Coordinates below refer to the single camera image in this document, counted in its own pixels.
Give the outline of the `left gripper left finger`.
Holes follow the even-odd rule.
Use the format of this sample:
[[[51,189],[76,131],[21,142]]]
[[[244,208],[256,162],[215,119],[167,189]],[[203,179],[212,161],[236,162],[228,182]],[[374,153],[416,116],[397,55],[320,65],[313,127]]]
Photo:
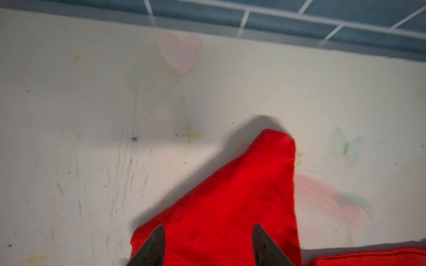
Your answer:
[[[127,266],[163,266],[166,248],[164,226],[157,226]]]

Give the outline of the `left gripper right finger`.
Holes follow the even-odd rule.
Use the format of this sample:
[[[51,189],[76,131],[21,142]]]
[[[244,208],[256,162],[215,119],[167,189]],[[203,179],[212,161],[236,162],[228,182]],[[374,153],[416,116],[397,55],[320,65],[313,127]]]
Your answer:
[[[294,266],[259,224],[252,230],[252,247],[255,266]]]

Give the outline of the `red t-shirt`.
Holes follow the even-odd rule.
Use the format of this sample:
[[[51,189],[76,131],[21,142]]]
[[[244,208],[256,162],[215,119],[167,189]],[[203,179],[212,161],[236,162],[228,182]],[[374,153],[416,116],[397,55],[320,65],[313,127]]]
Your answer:
[[[259,224],[294,266],[300,266],[295,200],[341,220],[348,231],[371,207],[357,195],[295,177],[295,159],[292,137],[262,131],[243,155],[139,226],[130,241],[130,259],[162,225],[163,266],[255,266],[252,230]]]

